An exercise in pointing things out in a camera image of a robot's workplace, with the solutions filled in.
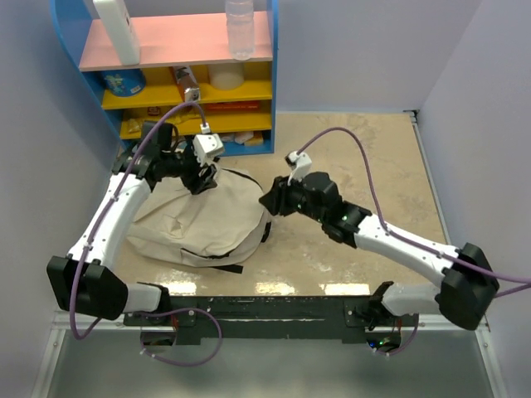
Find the beige student backpack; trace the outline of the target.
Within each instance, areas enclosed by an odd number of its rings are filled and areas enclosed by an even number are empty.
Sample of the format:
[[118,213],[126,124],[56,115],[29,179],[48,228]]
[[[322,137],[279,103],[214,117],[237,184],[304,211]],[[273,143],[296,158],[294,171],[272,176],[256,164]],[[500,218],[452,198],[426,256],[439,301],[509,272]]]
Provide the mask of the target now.
[[217,167],[214,188],[193,195],[179,178],[157,184],[126,239],[144,257],[240,274],[270,234],[260,183],[248,172]]

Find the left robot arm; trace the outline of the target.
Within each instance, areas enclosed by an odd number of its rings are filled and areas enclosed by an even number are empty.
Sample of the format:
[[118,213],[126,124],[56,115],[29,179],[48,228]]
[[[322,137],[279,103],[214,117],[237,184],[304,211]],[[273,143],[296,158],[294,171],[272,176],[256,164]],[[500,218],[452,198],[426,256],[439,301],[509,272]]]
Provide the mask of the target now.
[[212,162],[224,151],[219,136],[203,129],[178,151],[172,145],[175,131],[161,124],[117,157],[107,192],[81,238],[65,256],[49,260],[46,273],[61,310],[107,320],[142,312],[153,325],[171,318],[166,288],[126,284],[113,268],[134,216],[164,178],[179,178],[193,195],[216,186]]

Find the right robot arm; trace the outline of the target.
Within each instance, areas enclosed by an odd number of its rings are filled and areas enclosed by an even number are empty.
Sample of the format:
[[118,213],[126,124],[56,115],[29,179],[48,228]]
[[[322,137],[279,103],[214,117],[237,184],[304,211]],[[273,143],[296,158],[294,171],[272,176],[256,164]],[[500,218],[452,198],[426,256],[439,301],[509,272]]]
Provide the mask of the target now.
[[474,331],[498,293],[499,282],[480,247],[443,245],[382,226],[370,210],[344,200],[326,172],[312,172],[300,182],[276,177],[259,202],[272,216],[307,216],[331,240],[381,255],[428,280],[418,286],[382,284],[364,310],[378,325],[424,313],[440,314],[457,327]]

